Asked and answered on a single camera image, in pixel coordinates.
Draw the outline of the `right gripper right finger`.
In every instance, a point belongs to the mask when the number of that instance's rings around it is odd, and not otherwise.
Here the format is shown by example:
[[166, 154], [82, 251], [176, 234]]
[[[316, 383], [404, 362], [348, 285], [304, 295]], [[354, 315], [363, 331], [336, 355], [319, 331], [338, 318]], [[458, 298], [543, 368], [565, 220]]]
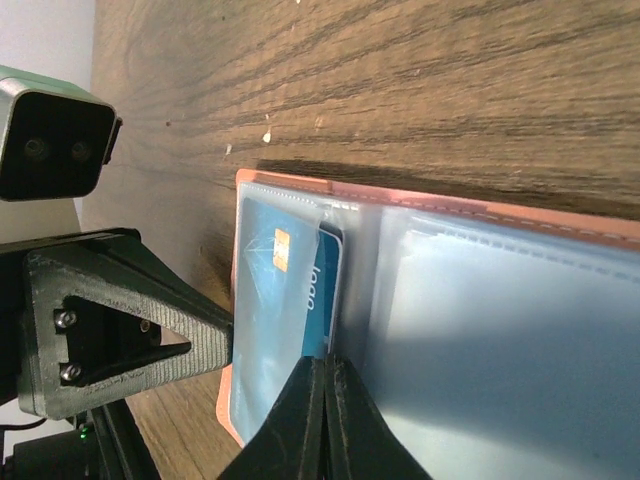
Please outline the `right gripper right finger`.
[[325, 360], [326, 479], [429, 479], [391, 432], [354, 365]]

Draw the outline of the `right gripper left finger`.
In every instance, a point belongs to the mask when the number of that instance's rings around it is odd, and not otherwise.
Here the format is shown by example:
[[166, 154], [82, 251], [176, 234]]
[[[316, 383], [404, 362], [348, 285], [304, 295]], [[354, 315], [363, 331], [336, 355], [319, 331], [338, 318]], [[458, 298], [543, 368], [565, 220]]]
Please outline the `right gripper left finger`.
[[258, 432], [222, 479], [324, 477], [324, 361], [301, 358]]

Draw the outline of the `blue card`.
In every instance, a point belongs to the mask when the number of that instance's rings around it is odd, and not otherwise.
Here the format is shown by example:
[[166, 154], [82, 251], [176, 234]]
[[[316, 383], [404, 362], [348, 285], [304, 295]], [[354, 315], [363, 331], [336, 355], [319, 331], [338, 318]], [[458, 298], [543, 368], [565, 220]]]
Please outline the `blue card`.
[[343, 233], [266, 202], [241, 203], [230, 420], [243, 443], [264, 423], [303, 356], [330, 348]]

